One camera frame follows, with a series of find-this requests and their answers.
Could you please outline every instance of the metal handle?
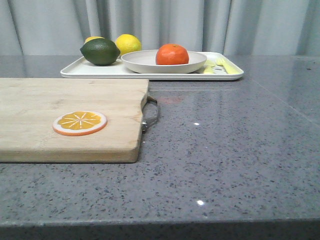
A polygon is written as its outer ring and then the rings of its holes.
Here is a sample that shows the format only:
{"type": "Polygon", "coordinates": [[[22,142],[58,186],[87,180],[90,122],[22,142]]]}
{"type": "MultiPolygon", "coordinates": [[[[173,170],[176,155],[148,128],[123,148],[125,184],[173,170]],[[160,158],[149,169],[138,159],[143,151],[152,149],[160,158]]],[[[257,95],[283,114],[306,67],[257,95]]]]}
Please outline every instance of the metal handle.
{"type": "Polygon", "coordinates": [[[159,115],[160,115],[160,108],[159,108],[157,99],[148,95],[146,102],[147,102],[147,104],[150,103],[150,104],[153,104],[156,106],[156,113],[155,113],[155,116],[151,116],[151,117],[143,119],[143,121],[142,121],[142,132],[143,133],[146,132],[149,127],[151,127],[153,124],[155,124],[157,122],[159,115]]]}

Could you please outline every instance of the cutting board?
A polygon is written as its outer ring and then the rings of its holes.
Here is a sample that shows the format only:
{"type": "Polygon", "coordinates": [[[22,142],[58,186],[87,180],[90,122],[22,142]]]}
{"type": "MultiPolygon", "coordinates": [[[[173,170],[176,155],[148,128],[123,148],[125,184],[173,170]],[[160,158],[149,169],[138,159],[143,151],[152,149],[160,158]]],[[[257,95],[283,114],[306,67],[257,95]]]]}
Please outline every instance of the cutting board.
{"type": "Polygon", "coordinates": [[[0,162],[134,163],[142,135],[147,79],[0,78],[0,162]],[[104,114],[83,136],[56,133],[59,116],[104,114]]]}

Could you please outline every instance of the countertop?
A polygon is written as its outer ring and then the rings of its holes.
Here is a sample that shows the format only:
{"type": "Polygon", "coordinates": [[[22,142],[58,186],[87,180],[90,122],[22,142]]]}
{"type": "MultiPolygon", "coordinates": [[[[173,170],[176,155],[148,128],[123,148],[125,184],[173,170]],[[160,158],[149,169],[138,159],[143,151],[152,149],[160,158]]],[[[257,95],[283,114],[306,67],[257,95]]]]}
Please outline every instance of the countertop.
{"type": "MultiPolygon", "coordinates": [[[[0,56],[0,77],[77,58],[0,56]]],[[[241,79],[150,82],[136,163],[0,163],[0,239],[320,239],[320,57],[228,58],[241,79]]]]}

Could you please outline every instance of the citrus fruit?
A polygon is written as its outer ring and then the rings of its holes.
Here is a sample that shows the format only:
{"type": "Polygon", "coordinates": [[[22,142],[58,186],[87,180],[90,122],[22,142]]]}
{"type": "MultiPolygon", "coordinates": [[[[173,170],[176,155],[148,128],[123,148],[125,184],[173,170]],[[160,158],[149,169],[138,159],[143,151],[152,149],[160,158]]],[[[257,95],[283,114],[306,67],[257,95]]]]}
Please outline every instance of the citrus fruit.
{"type": "Polygon", "coordinates": [[[83,136],[103,129],[107,118],[97,111],[74,111],[58,117],[53,122],[53,130],[66,136],[83,136]]]}
{"type": "Polygon", "coordinates": [[[169,43],[159,48],[155,56],[155,62],[157,65],[188,64],[189,55],[183,46],[169,43]]]}
{"type": "Polygon", "coordinates": [[[95,38],[87,41],[80,51],[84,58],[94,65],[111,65],[114,63],[120,50],[116,44],[106,38],[95,38]]]}
{"type": "Polygon", "coordinates": [[[131,34],[122,34],[115,40],[116,46],[120,49],[120,55],[141,51],[140,40],[131,34]]]}
{"type": "Polygon", "coordinates": [[[93,40],[93,39],[104,39],[104,37],[102,37],[102,36],[89,36],[85,39],[84,43],[89,42],[90,40],[93,40]]]}

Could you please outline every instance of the lime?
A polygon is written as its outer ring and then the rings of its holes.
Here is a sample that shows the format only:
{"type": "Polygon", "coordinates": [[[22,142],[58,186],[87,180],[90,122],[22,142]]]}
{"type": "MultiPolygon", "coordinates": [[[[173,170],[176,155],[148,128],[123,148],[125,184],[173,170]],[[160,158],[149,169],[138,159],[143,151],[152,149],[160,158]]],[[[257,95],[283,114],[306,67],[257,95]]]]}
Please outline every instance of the lime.
{"type": "Polygon", "coordinates": [[[120,50],[116,44],[106,38],[95,38],[87,41],[80,51],[84,58],[94,65],[111,65],[114,63],[120,50]]]}
{"type": "Polygon", "coordinates": [[[115,40],[116,46],[120,49],[120,55],[141,51],[140,40],[131,34],[122,34],[115,40]]]}

